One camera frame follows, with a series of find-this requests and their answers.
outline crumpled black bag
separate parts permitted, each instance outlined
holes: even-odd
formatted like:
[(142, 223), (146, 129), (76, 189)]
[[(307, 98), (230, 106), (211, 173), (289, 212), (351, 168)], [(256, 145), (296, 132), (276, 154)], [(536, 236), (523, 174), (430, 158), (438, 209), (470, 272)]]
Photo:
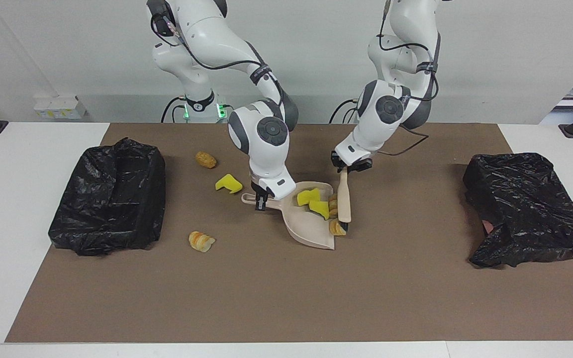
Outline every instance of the crumpled black bag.
[(123, 139), (86, 150), (48, 235), (80, 256), (145, 249), (161, 236), (165, 161), (156, 147)]
[(573, 259), (573, 202), (540, 154), (474, 156), (466, 200), (494, 229), (470, 258), (482, 268)]

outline white robotic arm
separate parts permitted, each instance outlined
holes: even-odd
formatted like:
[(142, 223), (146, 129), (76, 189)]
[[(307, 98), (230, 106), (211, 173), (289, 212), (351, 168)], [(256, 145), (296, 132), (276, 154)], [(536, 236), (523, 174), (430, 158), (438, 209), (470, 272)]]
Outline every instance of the white robotic arm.
[(430, 115), (438, 86), (435, 73), (440, 38), (436, 10), (441, 0), (387, 0), (396, 36), (379, 34), (369, 44), (378, 79), (366, 85), (357, 104), (359, 124), (335, 151), (339, 166), (371, 158), (400, 125), (414, 129)]
[(291, 193), (295, 182), (284, 163), (297, 107), (255, 48), (229, 29), (225, 0), (148, 0), (147, 5), (152, 30), (164, 41), (154, 48), (154, 59), (184, 84), (191, 111), (213, 108), (214, 92), (200, 68), (233, 68), (250, 77), (265, 99), (233, 111), (230, 137), (250, 157), (256, 209), (264, 210), (269, 195), (281, 199)]

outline wooden handle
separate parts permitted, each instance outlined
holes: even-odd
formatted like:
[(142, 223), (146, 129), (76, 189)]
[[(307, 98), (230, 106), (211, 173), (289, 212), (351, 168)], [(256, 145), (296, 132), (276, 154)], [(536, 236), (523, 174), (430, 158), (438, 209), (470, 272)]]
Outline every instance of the wooden handle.
[(351, 222), (351, 195), (348, 191), (348, 172), (344, 168), (339, 173), (337, 188), (337, 218), (341, 222)]

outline black plastic bag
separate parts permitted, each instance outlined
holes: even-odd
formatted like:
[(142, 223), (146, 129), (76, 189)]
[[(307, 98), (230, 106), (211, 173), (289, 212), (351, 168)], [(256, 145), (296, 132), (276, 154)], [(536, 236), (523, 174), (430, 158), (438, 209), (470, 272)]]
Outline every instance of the black plastic bag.
[(573, 202), (540, 154), (474, 156), (466, 200), (493, 229), (470, 258), (478, 267), (573, 259)]
[(86, 150), (48, 235), (80, 256), (144, 249), (161, 236), (165, 161), (156, 147), (123, 139)]

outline dustpan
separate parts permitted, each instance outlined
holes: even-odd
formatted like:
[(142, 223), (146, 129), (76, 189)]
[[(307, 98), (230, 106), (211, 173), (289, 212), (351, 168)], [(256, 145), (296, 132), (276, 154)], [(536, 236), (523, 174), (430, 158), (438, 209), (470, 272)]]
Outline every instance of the dustpan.
[[(333, 195), (333, 187), (317, 181), (301, 181), (295, 184), (295, 190), (282, 200), (269, 199), (267, 207), (282, 211), (282, 218), (288, 233), (297, 242), (317, 249), (335, 249), (335, 238), (328, 230), (328, 221), (319, 214), (309, 211), (307, 206), (297, 205), (297, 195), (304, 190), (320, 190), (321, 201), (328, 201)], [(241, 197), (245, 204), (255, 205), (255, 195), (244, 193)]]

